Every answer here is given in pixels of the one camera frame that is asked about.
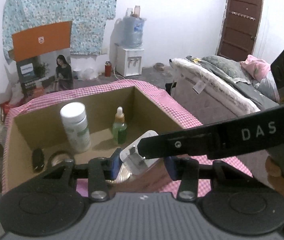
power cord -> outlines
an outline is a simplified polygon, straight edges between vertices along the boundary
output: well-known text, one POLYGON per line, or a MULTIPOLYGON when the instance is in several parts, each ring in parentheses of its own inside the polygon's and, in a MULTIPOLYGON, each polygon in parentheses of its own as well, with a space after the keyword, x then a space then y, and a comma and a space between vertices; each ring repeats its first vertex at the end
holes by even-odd
POLYGON ((113 72, 114 72, 114 76, 117 78, 117 80, 123 80, 123 79, 125 79, 125 77, 123 77, 123 76, 121 76, 121 75, 115 74, 115 68, 113 68, 113 72))

metal screw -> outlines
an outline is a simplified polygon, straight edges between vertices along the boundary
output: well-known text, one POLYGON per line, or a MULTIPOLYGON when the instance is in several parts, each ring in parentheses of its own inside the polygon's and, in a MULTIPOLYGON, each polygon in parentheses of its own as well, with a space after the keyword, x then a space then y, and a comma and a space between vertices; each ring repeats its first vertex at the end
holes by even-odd
POLYGON ((95 199, 104 199, 106 198, 106 192, 104 191, 101 191, 101 190, 96 190, 96 191, 93 191, 91 196, 92 198, 95 198, 95 199))
POLYGON ((174 145, 176 148, 181 148, 182 143, 180 141, 176 141, 174 145))
POLYGON ((179 196, 180 196, 180 198, 185 199, 185 200, 189 200, 189 199, 195 198, 194 192, 188 191, 188 190, 181 191, 179 193, 179 196))

gray blanket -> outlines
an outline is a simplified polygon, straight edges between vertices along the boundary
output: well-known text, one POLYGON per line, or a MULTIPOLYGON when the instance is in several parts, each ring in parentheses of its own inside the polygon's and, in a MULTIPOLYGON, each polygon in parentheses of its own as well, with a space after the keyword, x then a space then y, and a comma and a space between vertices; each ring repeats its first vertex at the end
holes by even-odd
POLYGON ((239 81, 247 84, 252 83, 252 76, 241 67, 240 62, 216 55, 203 57, 202 60, 205 60, 222 70, 225 74, 232 78, 235 83, 239 81))
POLYGON ((262 95, 258 90, 256 90, 252 84, 246 84, 244 82, 235 82, 234 78, 236 76, 230 77, 226 73, 224 73, 220 68, 217 66, 205 61, 200 60, 198 62, 203 68, 210 71, 214 75, 218 76, 222 80, 224 80, 226 83, 228 83, 230 86, 232 86, 234 89, 236 89, 239 93, 241 93, 244 97, 252 100, 256 106, 260 110, 265 110, 274 106, 277 106, 278 104, 272 101, 271 99, 267 98, 266 96, 262 95))

mattress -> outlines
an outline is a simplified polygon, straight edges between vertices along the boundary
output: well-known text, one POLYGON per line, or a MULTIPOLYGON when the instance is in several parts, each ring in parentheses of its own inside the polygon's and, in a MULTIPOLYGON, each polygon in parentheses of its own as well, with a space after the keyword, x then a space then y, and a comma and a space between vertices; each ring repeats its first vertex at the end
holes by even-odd
MULTIPOLYGON (((172 97, 202 124, 224 121, 250 113, 260 111, 248 98, 242 96, 233 87, 228 85, 213 73, 197 66, 185 59, 172 60, 171 66, 175 69, 174 81, 176 87, 172 97), (193 87, 205 80, 205 88, 197 93, 193 87)), ((265 160, 266 150, 239 155, 252 175, 263 184, 270 186, 267 181, 265 160)))

red thermos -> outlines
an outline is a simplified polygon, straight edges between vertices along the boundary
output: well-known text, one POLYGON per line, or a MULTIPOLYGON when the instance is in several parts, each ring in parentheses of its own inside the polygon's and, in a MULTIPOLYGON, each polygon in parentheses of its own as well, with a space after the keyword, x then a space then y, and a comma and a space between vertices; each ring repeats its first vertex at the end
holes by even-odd
POLYGON ((112 63, 107 61, 105 62, 105 73, 104 76, 110 77, 112 72, 112 63))

